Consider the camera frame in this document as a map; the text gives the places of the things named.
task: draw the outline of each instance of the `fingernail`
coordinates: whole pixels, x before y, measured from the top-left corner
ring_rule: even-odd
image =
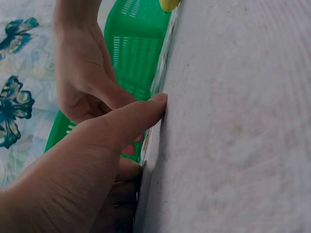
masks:
[[[159,93],[159,94],[156,94],[154,95],[151,99],[149,100],[155,100],[155,101],[159,101],[159,102],[162,102],[162,101],[167,101],[167,94],[165,93]]]

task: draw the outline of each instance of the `bedsheet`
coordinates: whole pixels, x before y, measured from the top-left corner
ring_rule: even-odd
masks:
[[[103,1],[103,29],[115,0]],[[0,0],[0,186],[44,152],[58,111],[52,12],[54,0]]]

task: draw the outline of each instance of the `wrist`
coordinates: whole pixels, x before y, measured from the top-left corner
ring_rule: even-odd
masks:
[[[85,28],[97,24],[102,0],[56,0],[53,27]]]

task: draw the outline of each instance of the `finger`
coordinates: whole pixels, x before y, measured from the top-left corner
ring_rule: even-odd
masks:
[[[166,94],[155,95],[150,101],[137,101],[90,121],[92,144],[106,147],[116,154],[135,138],[154,126],[164,114]]]
[[[100,77],[100,79],[96,79],[95,82],[90,84],[89,90],[90,94],[99,98],[112,110],[136,101],[129,92],[108,78],[103,79]]]
[[[132,181],[142,173],[142,166],[127,158],[120,159],[116,182]]]
[[[128,145],[123,151],[122,151],[123,154],[126,154],[126,155],[134,155],[135,154],[135,147],[134,145],[130,144]]]
[[[114,183],[109,193],[114,205],[122,205],[129,202],[135,196],[137,191],[136,182],[118,182]]]
[[[126,204],[115,208],[115,227],[133,224],[136,206]]]
[[[141,142],[144,139],[144,136],[141,134],[137,138],[135,138],[134,142]]]

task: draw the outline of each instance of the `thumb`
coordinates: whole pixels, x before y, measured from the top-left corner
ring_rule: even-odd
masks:
[[[136,137],[161,119],[166,104],[167,95],[157,94],[149,101],[136,101],[101,117],[84,121],[77,128],[84,135],[92,129],[92,137],[85,137],[88,143],[96,148],[110,149],[119,156]]]
[[[136,101],[128,91],[108,77],[105,79],[98,79],[98,82],[94,82],[90,90],[91,95],[100,99],[112,110]]]

